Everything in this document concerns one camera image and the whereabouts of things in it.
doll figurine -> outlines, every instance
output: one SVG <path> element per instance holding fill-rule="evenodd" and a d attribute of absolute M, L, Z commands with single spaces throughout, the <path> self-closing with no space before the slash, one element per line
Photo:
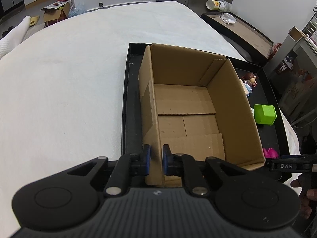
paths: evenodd
<path fill-rule="evenodd" d="M 243 81 L 245 87 L 247 88 L 247 90 L 249 91 L 249 94 L 252 93 L 252 82 L 249 80 L 244 80 Z"/>
<path fill-rule="evenodd" d="M 244 77 L 241 78 L 242 81 L 248 80 L 252 83 L 252 87 L 257 85 L 256 83 L 256 76 L 252 72 L 248 72 L 245 74 Z"/>

toy figure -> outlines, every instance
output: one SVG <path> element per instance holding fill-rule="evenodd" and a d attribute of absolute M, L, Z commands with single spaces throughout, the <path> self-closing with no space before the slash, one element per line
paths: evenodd
<path fill-rule="evenodd" d="M 269 149 L 263 148 L 263 153 L 265 158 L 278 158 L 278 153 L 273 148 L 269 148 Z"/>
<path fill-rule="evenodd" d="M 249 80 L 244 80 L 243 81 L 245 87 L 247 88 L 247 90 L 249 91 L 249 94 L 252 93 L 252 83 Z"/>
<path fill-rule="evenodd" d="M 255 87 L 257 85 L 256 83 L 256 76 L 252 72 L 248 72 L 245 74 L 244 77 L 241 78 L 242 81 L 248 80 L 252 83 L 252 87 Z"/>

pink toy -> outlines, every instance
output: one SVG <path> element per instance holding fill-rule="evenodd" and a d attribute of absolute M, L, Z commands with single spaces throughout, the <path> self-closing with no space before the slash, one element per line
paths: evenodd
<path fill-rule="evenodd" d="M 278 158 L 278 153 L 273 148 L 269 148 L 269 149 L 263 148 L 263 153 L 265 158 Z"/>

cardboard box on floor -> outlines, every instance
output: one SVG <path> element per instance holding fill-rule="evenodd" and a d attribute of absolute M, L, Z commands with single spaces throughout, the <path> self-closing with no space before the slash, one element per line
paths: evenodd
<path fill-rule="evenodd" d="M 164 176 L 162 146 L 205 161 L 216 156 L 248 170 L 264 165 L 259 133 L 229 59 L 152 44 L 139 70 L 143 144 L 152 146 L 147 184 L 181 186 Z"/>
<path fill-rule="evenodd" d="M 53 25 L 56 22 L 67 19 L 69 10 L 70 10 L 70 4 L 68 2 L 63 6 L 61 10 L 58 9 L 53 12 L 45 11 L 43 15 L 45 27 L 48 27 L 50 25 Z"/>

yellow slipper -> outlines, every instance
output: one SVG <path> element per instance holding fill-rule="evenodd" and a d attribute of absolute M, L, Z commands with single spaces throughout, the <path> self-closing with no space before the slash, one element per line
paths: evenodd
<path fill-rule="evenodd" d="M 39 15 L 32 17 L 30 22 L 30 27 L 34 26 L 38 22 L 39 18 L 40 18 Z"/>

